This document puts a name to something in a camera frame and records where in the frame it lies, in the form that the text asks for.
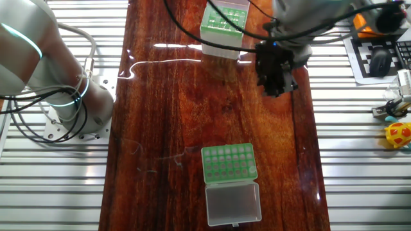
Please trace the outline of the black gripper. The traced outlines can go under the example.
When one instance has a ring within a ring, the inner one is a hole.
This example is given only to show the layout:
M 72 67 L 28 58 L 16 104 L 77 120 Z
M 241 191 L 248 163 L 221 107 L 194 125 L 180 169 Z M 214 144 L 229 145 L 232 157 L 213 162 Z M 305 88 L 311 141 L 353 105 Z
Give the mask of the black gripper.
M 283 64 L 288 62 L 293 66 L 293 52 L 282 48 L 277 42 L 261 41 L 255 44 L 256 63 L 255 70 L 259 78 L 263 78 L 264 92 L 267 96 L 278 97 L 279 93 L 298 89 L 298 84 L 291 70 L 282 70 L 280 74 L 280 88 L 270 76 L 278 71 Z

